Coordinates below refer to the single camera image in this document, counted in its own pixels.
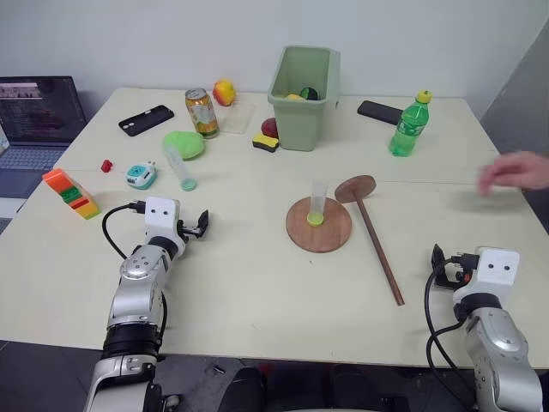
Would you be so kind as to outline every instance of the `gold can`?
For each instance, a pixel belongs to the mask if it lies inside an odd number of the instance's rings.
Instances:
[[[217,136],[220,127],[215,117],[214,106],[203,88],[192,88],[185,93],[185,105],[189,109],[195,129],[206,139]]]

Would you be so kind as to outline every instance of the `laptop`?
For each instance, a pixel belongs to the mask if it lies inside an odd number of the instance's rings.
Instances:
[[[72,77],[0,77],[0,125],[0,197],[27,198],[86,126]]]

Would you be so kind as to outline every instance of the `laptop screen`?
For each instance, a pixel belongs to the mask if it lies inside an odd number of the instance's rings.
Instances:
[[[86,125],[72,77],[0,77],[0,125],[10,144],[69,145]]]

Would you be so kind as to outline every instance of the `green plastic bin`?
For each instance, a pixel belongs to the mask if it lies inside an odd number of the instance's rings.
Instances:
[[[293,100],[303,88],[314,88],[319,100]],[[340,94],[340,53],[324,47],[290,45],[282,52],[268,102],[273,105],[280,144],[289,150],[311,151],[322,135],[327,104]]]

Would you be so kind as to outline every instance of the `human hand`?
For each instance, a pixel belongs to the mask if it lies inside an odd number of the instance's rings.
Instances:
[[[490,194],[493,185],[543,189],[549,186],[549,159],[532,152],[504,154],[482,170],[479,193]]]

